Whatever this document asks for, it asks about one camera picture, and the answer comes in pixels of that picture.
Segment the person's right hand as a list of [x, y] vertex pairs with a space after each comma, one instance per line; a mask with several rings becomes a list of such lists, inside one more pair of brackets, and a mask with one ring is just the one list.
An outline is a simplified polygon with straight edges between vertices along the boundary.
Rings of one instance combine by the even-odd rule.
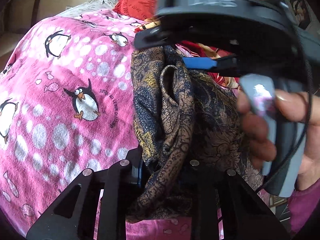
[[[293, 122], [304, 122], [308, 110], [308, 93], [288, 93], [276, 90], [275, 106], [280, 113]], [[237, 108], [242, 114], [242, 128], [250, 138], [250, 159], [254, 168], [262, 168], [264, 161], [273, 161], [276, 147], [267, 139], [268, 125], [265, 120], [251, 112], [249, 99], [240, 92]], [[319, 97], [313, 96], [311, 117], [306, 133], [306, 145], [297, 177], [297, 189], [306, 190], [319, 180]]]

